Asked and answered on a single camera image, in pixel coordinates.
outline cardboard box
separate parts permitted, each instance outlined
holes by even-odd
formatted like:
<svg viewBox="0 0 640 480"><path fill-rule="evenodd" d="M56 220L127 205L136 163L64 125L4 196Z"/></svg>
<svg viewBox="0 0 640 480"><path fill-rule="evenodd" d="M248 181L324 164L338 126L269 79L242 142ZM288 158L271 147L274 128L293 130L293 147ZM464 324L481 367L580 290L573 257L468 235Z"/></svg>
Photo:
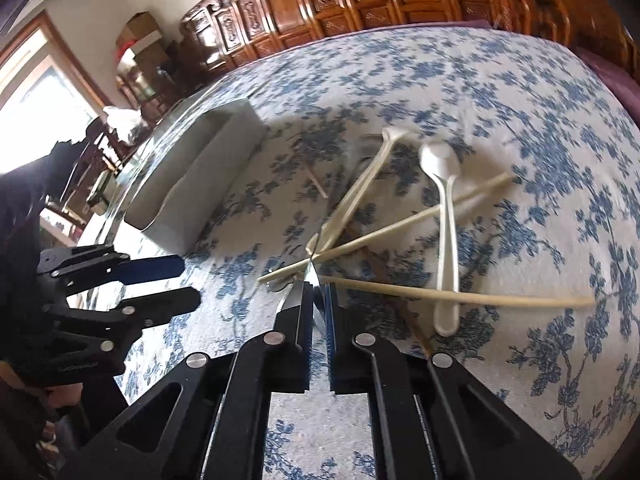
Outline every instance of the cardboard box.
<svg viewBox="0 0 640 480"><path fill-rule="evenodd" d="M140 12L131 18L116 39L118 49L131 41L139 41L155 30L160 30L158 23L149 12Z"/></svg>

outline wooden furniture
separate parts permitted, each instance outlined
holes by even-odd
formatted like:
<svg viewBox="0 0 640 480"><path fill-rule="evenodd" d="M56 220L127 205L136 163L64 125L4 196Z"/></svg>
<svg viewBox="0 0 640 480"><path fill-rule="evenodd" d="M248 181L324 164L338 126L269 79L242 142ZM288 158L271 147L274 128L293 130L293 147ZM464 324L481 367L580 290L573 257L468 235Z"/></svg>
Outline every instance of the wooden furniture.
<svg viewBox="0 0 640 480"><path fill-rule="evenodd" d="M638 48L606 0L202 0L183 17L206 80L276 52L356 30L484 19L583 46L640 80Z"/></svg>

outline white plastic spoon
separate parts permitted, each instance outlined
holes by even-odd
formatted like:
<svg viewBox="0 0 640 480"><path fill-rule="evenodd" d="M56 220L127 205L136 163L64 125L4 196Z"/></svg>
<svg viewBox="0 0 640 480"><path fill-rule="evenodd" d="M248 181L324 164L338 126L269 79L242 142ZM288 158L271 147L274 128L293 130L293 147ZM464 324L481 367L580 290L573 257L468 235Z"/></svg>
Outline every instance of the white plastic spoon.
<svg viewBox="0 0 640 480"><path fill-rule="evenodd" d="M312 254L313 252L321 253L333 247L335 241L340 237L345 226L358 209L370 184L391 154L395 143L409 132L409 130L396 126L386 126L382 128L383 143L379 152L367 166L367 169L362 172L353 186L351 186L351 189L344 195L343 199L340 200L340 203L329 219L324 223L320 231L320 239L318 239L318 233L316 233L306 244L307 254Z"/></svg>
<svg viewBox="0 0 640 480"><path fill-rule="evenodd" d="M453 149L445 142L424 144L420 148L420 167L438 186L440 193L440 254L438 258L437 290L459 291L458 242L453 213L453 183L460 175L460 163ZM436 301L433 326L441 336L456 333L460 325L460 304Z"/></svg>

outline blue floral pattern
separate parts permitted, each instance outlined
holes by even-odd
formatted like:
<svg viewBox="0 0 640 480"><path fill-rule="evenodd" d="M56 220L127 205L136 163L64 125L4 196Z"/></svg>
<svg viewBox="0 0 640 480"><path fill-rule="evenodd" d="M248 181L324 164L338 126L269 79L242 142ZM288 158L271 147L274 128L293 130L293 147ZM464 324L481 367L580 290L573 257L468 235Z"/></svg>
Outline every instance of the blue floral pattern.
<svg viewBox="0 0 640 480"><path fill-rule="evenodd" d="M159 254L122 222L123 211L200 113L240 98L249 99L268 138L213 213L186 273L111 284L86 297L90 308L109 308L179 285L202 292L196 312L145 331L133 347L119 379L127 397L140 396L188 352L231 352L271 327L282 293L269 293L256 278L302 257L323 220L324 201L305 164L324 182L336 180L341 154L356 139L394 124L414 135L396 146L356 227L368 232L438 202L418 165L425 140L455 150L463 170L456 192L511 171L513 183L456 207L461 290L586 294L596 307L463 305L460 330L447 338L433 334L428 304L409 307L436 348L454 355L585 478L601 470L637 415L640 378L640 137L603 83L558 44L492 30L401 28L310 44L235 70L163 121L162 136L129 170L104 225L83 241L113 240L136 257ZM430 287L437 241L438 221L430 219L369 249L393 282ZM359 253L326 262L322 272L374 279ZM341 295L371 331L419 353L384 297ZM315 334L311 391L273 398L265 478L374 473L366 399L329 393Z"/></svg>

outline open box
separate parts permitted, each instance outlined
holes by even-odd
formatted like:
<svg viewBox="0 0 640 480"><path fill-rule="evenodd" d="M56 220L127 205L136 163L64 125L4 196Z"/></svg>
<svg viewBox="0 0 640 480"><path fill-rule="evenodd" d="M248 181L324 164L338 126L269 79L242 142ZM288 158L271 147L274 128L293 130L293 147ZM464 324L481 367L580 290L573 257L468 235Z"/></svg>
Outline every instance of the open box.
<svg viewBox="0 0 640 480"><path fill-rule="evenodd" d="M203 113L143 182L124 221L165 251L186 254L265 131L247 100Z"/></svg>

